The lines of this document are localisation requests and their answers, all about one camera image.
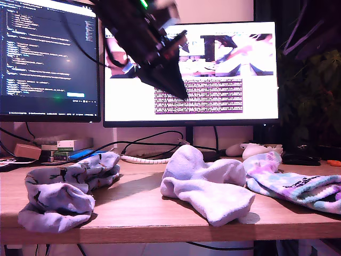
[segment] blue object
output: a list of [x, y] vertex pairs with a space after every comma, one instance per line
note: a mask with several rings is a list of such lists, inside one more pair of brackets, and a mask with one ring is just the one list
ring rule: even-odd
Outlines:
[[[93, 149], [84, 149], [84, 150], [82, 150], [81, 152], [78, 152], [78, 153], [76, 153], [76, 154], [74, 154], [74, 155], [72, 155], [72, 156], [69, 156], [69, 159], [70, 160], [75, 160], [75, 159], [77, 159], [77, 158], [79, 158], [79, 157], [82, 157], [82, 156], [85, 156], [86, 154], [89, 154], [90, 152], [92, 152], [93, 151]], [[98, 155], [98, 154], [103, 154], [103, 153], [105, 153], [106, 151], [96, 151], [95, 153], [92, 153], [91, 155], [89, 155], [89, 156], [86, 156], [86, 157], [90, 157], [90, 156], [95, 156], [95, 155]]]

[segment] dark screen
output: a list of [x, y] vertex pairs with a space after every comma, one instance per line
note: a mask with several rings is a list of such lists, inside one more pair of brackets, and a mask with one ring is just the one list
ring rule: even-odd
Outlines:
[[61, 16], [98, 60], [98, 22], [90, 7], [8, 0], [0, 7], [1, 120], [99, 121], [98, 65], [71, 40]]

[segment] tie-dye sock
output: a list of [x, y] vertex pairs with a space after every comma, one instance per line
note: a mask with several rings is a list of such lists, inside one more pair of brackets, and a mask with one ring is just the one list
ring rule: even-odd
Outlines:
[[247, 187], [259, 194], [285, 199], [322, 212], [341, 214], [341, 175], [307, 176], [277, 173], [281, 157], [276, 152], [244, 161]]

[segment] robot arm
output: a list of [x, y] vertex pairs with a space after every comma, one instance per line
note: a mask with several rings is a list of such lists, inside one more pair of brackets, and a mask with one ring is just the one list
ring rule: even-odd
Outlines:
[[[188, 95], [178, 66], [179, 45], [186, 44], [186, 31], [170, 40], [164, 30], [178, 18], [175, 3], [158, 9], [151, 0], [90, 1], [103, 30], [107, 28], [137, 63], [136, 75], [141, 81], [186, 99]], [[104, 46], [111, 62], [123, 68], [126, 63], [115, 62], [108, 44]]]

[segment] game controller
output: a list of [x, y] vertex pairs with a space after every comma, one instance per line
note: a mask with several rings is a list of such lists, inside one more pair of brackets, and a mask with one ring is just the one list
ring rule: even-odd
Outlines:
[[245, 148], [245, 150], [243, 151], [242, 157], [243, 157], [243, 160], [246, 160], [250, 156], [268, 153], [271, 151], [275, 151], [281, 155], [283, 153], [282, 145], [262, 146], [259, 144], [249, 143], [247, 147]]
[[226, 156], [238, 157], [242, 156], [243, 160], [250, 156], [276, 151], [278, 154], [283, 153], [282, 145], [260, 145], [255, 143], [239, 143], [226, 149]]

